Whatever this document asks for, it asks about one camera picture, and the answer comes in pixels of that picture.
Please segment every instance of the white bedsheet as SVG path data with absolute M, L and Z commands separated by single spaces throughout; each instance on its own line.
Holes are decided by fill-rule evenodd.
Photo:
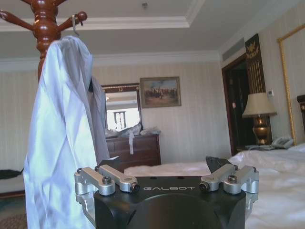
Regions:
M 246 221 L 247 229 L 305 228 L 305 153 L 291 150 L 243 151 L 233 164 L 255 166 L 260 173 L 259 199 Z M 131 176 L 203 176 L 205 162 L 131 167 Z

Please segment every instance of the doorway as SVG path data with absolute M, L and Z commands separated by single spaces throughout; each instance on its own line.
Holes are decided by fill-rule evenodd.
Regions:
M 237 148 L 255 144 L 253 119 L 242 117 L 250 93 L 245 54 L 225 66 L 222 71 L 231 153 L 235 155 Z

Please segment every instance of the hanging garment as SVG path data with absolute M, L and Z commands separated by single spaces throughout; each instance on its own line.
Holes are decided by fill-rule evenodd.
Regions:
M 74 185 L 78 168 L 109 158 L 102 126 L 105 99 L 91 70 L 92 55 L 80 39 L 68 36 L 50 45 L 24 163 L 29 229 L 93 228 L 75 200 Z

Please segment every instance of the pillow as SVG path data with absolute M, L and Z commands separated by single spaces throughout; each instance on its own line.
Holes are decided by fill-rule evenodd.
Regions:
M 293 146 L 293 147 L 289 148 L 289 150 L 299 151 L 299 152 L 304 152 L 305 153 L 305 143 L 299 144 L 297 146 Z

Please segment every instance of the silver metal bracket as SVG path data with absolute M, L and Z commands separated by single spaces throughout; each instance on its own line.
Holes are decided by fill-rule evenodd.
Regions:
M 95 211 L 93 192 L 99 191 L 102 196 L 115 193 L 115 184 L 123 192 L 136 192 L 140 189 L 135 177 L 126 176 L 118 170 L 103 165 L 93 170 L 89 167 L 80 168 L 74 174 L 76 201 L 82 205 L 82 210 L 89 221 L 95 226 Z
M 137 192 L 140 188 L 137 178 L 127 176 L 109 165 L 99 167 L 99 173 L 111 177 L 122 192 Z
M 259 172 L 251 166 L 244 166 L 238 170 L 234 165 L 225 164 L 212 174 L 201 177 L 199 187 L 206 192 L 216 191 L 222 182 L 224 191 L 229 194 L 238 194 L 241 190 L 246 193 L 247 219 L 252 212 L 253 203 L 258 200 Z
M 238 194 L 243 190 L 246 193 L 247 219 L 252 212 L 252 206 L 258 200 L 259 172 L 255 167 L 244 166 L 234 176 L 228 176 L 224 181 L 224 190 L 230 194 Z
M 199 185 L 202 191 L 216 191 L 219 188 L 219 184 L 222 183 L 229 175 L 235 172 L 235 166 L 231 164 L 225 164 L 210 175 L 201 177 L 201 183 Z

